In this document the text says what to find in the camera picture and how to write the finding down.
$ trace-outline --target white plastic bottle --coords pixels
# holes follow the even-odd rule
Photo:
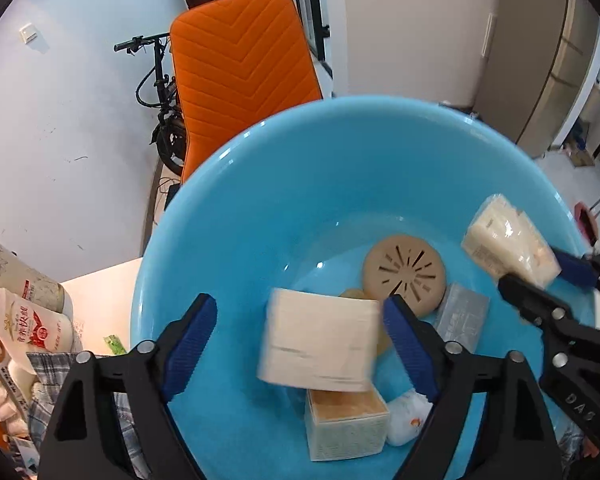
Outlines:
[[[18,366],[33,374],[27,352],[69,352],[73,340],[67,316],[0,288],[0,341]]]

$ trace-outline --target gray box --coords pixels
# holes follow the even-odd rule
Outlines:
[[[458,341],[475,352],[488,309],[489,298],[452,283],[446,288],[434,327],[444,341]]]

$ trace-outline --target bolt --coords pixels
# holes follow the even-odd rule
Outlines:
[[[568,360],[569,358],[567,357],[567,354],[560,352],[554,355],[554,358],[551,359],[551,362],[556,368],[562,368],[565,364],[567,364]]]
[[[87,362],[89,359],[91,359],[91,352],[80,352],[76,357],[75,357],[75,362],[77,362],[78,364],[84,364],[85,362]]]
[[[517,350],[512,350],[509,352],[509,359],[515,363],[525,362],[525,357],[522,355],[522,352],[518,352]]]
[[[461,354],[462,345],[460,343],[456,343],[455,341],[449,341],[447,344],[445,344],[445,350],[450,354]]]
[[[554,308],[551,312],[551,317],[553,317],[556,321],[562,319],[564,317],[564,309],[560,307]]]
[[[140,344],[138,344],[138,351],[141,354],[148,354],[149,352],[153,351],[153,349],[155,348],[155,343],[153,341],[149,341],[148,339],[142,341]]]

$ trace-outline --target black door frame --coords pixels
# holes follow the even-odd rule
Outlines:
[[[296,0],[296,6],[298,6],[298,15],[300,16],[300,21],[304,24],[304,20],[302,19],[302,10],[300,9],[300,0]],[[311,44],[311,41],[307,41],[307,43],[309,44],[311,52],[314,53],[314,56],[324,67],[329,76],[333,78],[333,71],[331,70],[329,64],[326,62],[324,56],[324,38],[326,38],[326,36],[324,33],[324,28],[322,26],[322,12],[320,11],[320,0],[309,0],[309,6],[310,8],[306,10],[311,12],[311,19],[314,24],[315,46]]]

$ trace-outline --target white packet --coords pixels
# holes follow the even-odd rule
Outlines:
[[[545,288],[560,266],[529,217],[503,195],[488,197],[469,225],[462,248],[494,280],[512,272]]]
[[[390,446],[404,446],[416,438],[433,407],[426,396],[414,389],[386,405],[389,408],[389,431],[386,441]]]

